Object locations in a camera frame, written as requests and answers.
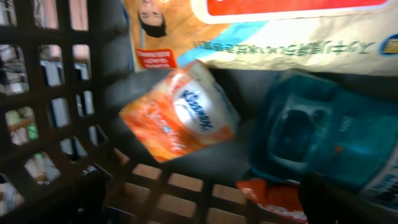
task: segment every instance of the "orange snack bag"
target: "orange snack bag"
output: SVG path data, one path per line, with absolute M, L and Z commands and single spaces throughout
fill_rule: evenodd
M 264 179 L 240 180 L 236 187 L 246 198 L 268 212 L 276 213 L 299 223 L 307 223 L 307 217 L 299 201 L 299 188 L 288 185 L 267 186 Z

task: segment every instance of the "red label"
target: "red label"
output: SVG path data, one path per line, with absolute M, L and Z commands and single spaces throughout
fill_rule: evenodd
M 143 68 L 177 68 L 173 52 L 170 49 L 141 50 L 136 49 L 137 58 Z
M 212 16 L 377 6 L 387 0 L 207 0 Z

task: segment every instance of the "blue plastic bottle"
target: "blue plastic bottle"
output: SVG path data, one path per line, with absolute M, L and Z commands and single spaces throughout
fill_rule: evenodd
M 251 146 L 256 175 L 284 182 L 316 172 L 398 210 L 398 104 L 289 70 L 261 116 Z

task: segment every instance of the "orange and white package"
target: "orange and white package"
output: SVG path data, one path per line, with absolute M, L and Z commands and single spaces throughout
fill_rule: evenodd
M 232 139 L 239 116 L 201 61 L 178 68 L 120 117 L 158 162 Z
M 236 187 L 246 198 L 268 212 L 276 213 L 297 223 L 308 223 L 299 200 L 298 187 L 269 186 L 266 180 L 258 178 L 240 180 L 236 183 Z

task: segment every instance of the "plastic packaging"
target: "plastic packaging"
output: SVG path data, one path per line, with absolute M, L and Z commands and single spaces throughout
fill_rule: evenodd
M 397 75 L 398 0 L 123 0 L 134 69 Z
M 283 182 L 317 173 L 398 209 L 398 104 L 290 70 L 273 84 L 251 146 L 257 176 Z
M 222 87 L 198 60 L 170 72 L 119 115 L 159 162 L 233 138 L 239 121 Z
M 236 187 L 246 198 L 268 212 L 276 213 L 298 223 L 307 223 L 307 216 L 299 201 L 299 188 L 292 185 L 272 185 L 259 178 L 238 181 Z

